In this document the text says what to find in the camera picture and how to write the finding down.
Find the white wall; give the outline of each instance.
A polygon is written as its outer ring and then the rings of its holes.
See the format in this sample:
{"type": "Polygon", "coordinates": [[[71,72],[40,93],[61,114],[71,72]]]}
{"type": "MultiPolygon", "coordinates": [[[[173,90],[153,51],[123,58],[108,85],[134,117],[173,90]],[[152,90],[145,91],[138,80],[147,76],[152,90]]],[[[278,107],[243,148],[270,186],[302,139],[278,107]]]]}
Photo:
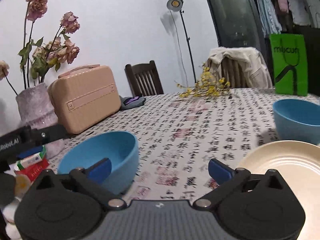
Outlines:
{"type": "Polygon", "coordinates": [[[320,28],[320,0],[307,0],[315,28],[320,28]]]}
{"type": "MultiPolygon", "coordinates": [[[[73,64],[62,66],[56,73],[51,69],[46,75],[47,85],[57,75],[78,65],[100,63],[112,68],[119,94],[131,95],[124,72],[126,64],[155,60],[165,93],[179,91],[175,81],[185,84],[174,25],[166,8],[168,0],[48,0],[48,11],[34,24],[33,39],[44,36],[44,42],[52,40],[59,20],[65,12],[72,11],[79,17],[81,28],[71,41],[80,48],[73,64]]],[[[211,48],[217,47],[217,37],[206,0],[184,0],[184,19],[190,36],[197,74],[198,68],[211,48]]],[[[0,60],[10,65],[9,80],[17,92],[23,90],[23,78],[19,70],[18,51],[23,45],[23,21],[27,3],[25,0],[1,0],[0,60]]],[[[188,47],[179,13],[176,20],[183,62],[189,84],[193,74],[188,47]]],[[[17,127],[20,118],[15,94],[5,80],[0,82],[0,134],[17,127]]]]}

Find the beige plate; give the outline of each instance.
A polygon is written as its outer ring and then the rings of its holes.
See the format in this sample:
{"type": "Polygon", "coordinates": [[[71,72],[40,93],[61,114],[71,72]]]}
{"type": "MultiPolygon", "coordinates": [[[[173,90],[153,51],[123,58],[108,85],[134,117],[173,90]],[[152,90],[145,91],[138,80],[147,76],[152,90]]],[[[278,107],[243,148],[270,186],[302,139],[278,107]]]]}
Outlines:
{"type": "Polygon", "coordinates": [[[298,141],[277,141],[251,151],[239,164],[254,174],[276,169],[306,213],[298,240],[320,239],[320,147],[298,141]]]}

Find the chair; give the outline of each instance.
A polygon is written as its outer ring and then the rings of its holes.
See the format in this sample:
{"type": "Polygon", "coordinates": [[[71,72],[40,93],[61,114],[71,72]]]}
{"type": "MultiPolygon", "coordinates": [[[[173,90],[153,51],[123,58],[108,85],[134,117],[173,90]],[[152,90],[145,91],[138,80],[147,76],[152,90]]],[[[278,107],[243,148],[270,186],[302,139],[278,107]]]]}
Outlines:
{"type": "Polygon", "coordinates": [[[147,64],[125,66],[130,87],[134,96],[154,96],[163,94],[156,64],[153,60],[147,64]]]}
{"type": "Polygon", "coordinates": [[[248,87],[242,68],[236,60],[225,57],[221,62],[221,72],[226,81],[230,82],[231,88],[248,87]]]}

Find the green shopping bag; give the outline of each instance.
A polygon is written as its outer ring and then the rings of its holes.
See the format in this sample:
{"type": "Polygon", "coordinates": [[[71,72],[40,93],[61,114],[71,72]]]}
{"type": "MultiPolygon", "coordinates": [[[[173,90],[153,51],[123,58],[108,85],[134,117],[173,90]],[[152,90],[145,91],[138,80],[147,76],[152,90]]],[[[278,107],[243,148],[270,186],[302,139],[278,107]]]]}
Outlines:
{"type": "Polygon", "coordinates": [[[303,35],[271,34],[276,93],[306,96],[308,62],[303,35]]]}

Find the blue bowl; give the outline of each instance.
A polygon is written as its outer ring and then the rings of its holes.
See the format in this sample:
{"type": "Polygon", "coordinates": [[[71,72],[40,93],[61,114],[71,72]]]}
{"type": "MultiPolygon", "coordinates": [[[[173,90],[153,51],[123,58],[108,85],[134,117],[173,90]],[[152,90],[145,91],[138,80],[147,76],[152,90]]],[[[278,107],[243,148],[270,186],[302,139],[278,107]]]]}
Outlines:
{"type": "Polygon", "coordinates": [[[320,106],[314,103],[283,99],[273,104],[276,129],[280,139],[320,143],[320,106]]]}
{"type": "Polygon", "coordinates": [[[138,140],[132,133],[112,131],[85,140],[63,157],[58,174],[89,168],[103,158],[110,159],[112,171],[101,186],[118,195],[130,186],[138,168],[138,140]]]}

